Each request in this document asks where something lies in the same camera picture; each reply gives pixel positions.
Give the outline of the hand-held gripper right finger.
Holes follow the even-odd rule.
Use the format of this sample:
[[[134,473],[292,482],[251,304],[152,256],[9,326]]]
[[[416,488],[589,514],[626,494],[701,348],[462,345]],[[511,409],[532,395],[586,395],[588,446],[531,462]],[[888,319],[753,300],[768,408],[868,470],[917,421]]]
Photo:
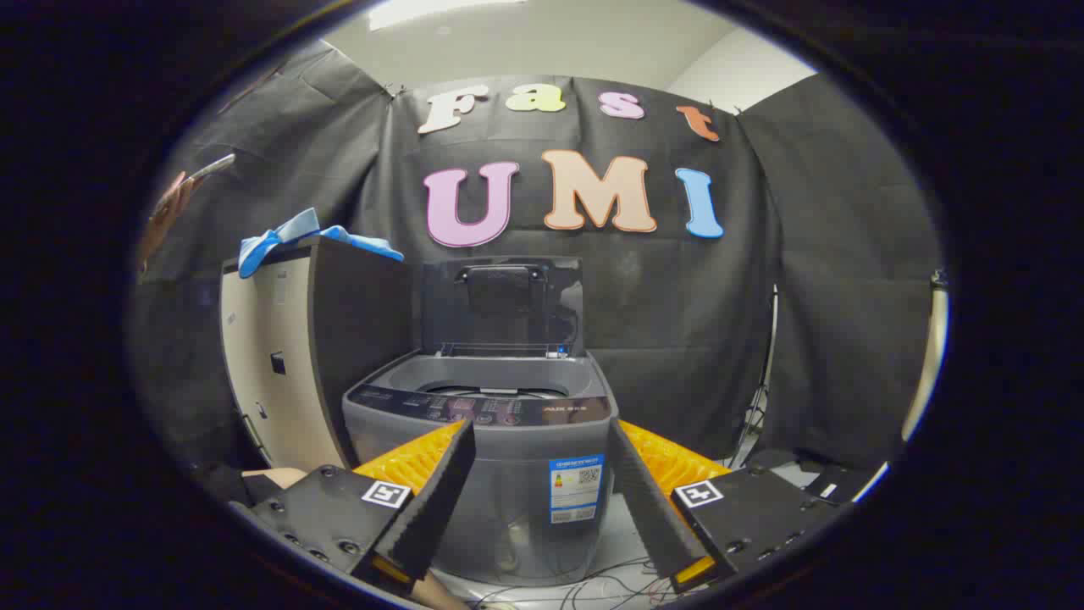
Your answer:
[[[612,419],[608,439],[638,537],[678,594],[769,563],[839,512],[770,469],[725,468],[631,421]]]

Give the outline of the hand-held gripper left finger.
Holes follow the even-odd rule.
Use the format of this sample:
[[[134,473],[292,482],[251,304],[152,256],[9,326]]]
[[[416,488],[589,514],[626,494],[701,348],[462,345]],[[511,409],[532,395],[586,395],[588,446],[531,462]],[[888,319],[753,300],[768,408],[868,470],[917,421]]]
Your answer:
[[[344,597],[429,597],[430,570],[475,460],[472,421],[451,421],[348,469],[321,464],[230,512],[304,580]]]

